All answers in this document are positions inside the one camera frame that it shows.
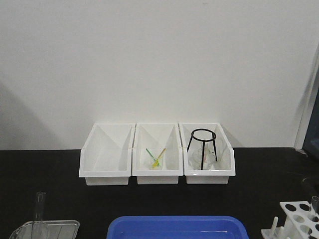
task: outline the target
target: blue plastic basin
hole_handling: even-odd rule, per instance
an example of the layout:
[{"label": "blue plastic basin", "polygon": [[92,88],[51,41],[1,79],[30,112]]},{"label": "blue plastic basin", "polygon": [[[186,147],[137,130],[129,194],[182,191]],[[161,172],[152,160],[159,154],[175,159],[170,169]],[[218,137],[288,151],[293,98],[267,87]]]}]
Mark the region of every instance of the blue plastic basin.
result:
[{"label": "blue plastic basin", "polygon": [[119,217],[107,239],[248,239],[243,224],[228,216]]}]

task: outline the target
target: white test tube rack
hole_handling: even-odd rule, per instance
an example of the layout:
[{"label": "white test tube rack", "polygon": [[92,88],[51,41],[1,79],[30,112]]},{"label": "white test tube rack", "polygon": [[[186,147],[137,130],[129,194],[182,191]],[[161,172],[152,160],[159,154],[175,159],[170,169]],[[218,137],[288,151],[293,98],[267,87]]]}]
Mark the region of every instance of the white test tube rack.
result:
[{"label": "white test tube rack", "polygon": [[319,239],[319,216],[309,212],[309,203],[281,202],[286,213],[284,226],[277,227],[278,217],[274,218],[271,229],[261,229],[264,239]]}]

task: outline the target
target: plastic tray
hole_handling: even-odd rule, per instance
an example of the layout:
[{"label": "plastic tray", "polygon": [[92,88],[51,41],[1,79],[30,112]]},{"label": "plastic tray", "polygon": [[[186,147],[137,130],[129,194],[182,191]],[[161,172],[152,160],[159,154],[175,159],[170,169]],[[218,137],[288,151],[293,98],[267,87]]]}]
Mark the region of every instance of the plastic tray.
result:
[{"label": "plastic tray", "polygon": [[79,177],[87,185],[128,185],[134,123],[95,123],[80,156]]},{"label": "plastic tray", "polygon": [[[194,150],[202,148],[201,142],[193,140],[187,152],[191,132],[197,128],[210,129],[216,133],[218,161],[208,170],[193,169],[188,163]],[[184,175],[187,184],[227,184],[229,176],[235,176],[234,150],[219,123],[179,123],[179,129],[183,145]],[[213,149],[212,142],[206,143],[206,147]]]},{"label": "plastic tray", "polygon": [[243,224],[228,216],[119,217],[107,239],[248,239]]},{"label": "plastic tray", "polygon": [[[153,163],[147,153],[149,149],[155,157],[166,148],[162,159],[162,169],[151,170]],[[138,184],[177,184],[183,175],[183,152],[176,123],[138,123],[132,157],[132,175]]]}]

